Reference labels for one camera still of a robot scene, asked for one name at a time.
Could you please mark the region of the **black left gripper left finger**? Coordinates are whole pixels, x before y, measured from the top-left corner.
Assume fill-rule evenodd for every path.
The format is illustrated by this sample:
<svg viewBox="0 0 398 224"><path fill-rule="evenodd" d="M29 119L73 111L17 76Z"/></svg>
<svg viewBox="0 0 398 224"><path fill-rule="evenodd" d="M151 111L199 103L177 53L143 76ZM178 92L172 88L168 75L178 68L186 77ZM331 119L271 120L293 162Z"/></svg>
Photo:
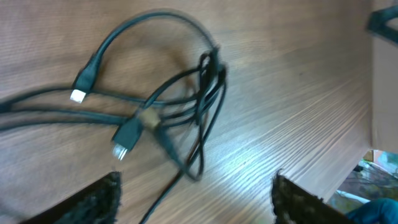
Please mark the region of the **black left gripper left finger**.
<svg viewBox="0 0 398 224"><path fill-rule="evenodd" d="M110 224L121 201L121 173L112 171L54 207L21 224Z"/></svg>

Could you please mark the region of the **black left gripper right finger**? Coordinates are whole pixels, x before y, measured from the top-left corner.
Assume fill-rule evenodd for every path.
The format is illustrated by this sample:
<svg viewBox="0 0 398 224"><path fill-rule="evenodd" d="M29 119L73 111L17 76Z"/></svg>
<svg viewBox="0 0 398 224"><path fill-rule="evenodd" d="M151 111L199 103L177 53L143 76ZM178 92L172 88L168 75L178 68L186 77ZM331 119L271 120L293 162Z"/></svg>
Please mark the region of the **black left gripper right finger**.
<svg viewBox="0 0 398 224"><path fill-rule="evenodd" d="M354 224L279 170L272 178L271 202L276 224Z"/></svg>

